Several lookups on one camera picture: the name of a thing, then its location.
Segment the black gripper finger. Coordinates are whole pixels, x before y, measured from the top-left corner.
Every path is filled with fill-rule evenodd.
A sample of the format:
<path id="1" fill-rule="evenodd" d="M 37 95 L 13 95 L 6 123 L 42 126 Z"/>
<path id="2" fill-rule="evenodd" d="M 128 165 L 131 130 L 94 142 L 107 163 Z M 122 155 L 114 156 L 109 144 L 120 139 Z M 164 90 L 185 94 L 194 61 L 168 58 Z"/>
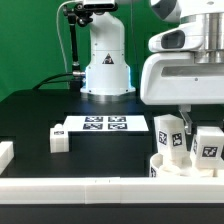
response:
<path id="1" fill-rule="evenodd" d="M 178 108 L 179 108 L 180 115 L 185 122 L 185 132 L 187 135 L 190 135 L 192 133 L 192 120 L 189 115 L 189 113 L 191 112 L 191 106 L 179 105 Z"/>

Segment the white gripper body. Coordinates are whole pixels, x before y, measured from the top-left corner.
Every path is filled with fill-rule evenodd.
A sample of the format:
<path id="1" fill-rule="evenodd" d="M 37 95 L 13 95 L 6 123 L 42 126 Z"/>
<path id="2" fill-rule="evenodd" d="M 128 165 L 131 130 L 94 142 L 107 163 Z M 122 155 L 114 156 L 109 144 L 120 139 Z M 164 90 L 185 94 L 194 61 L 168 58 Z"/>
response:
<path id="1" fill-rule="evenodd" d="M 146 105 L 224 104 L 224 64 L 196 64 L 194 54 L 156 53 L 144 63 Z"/>

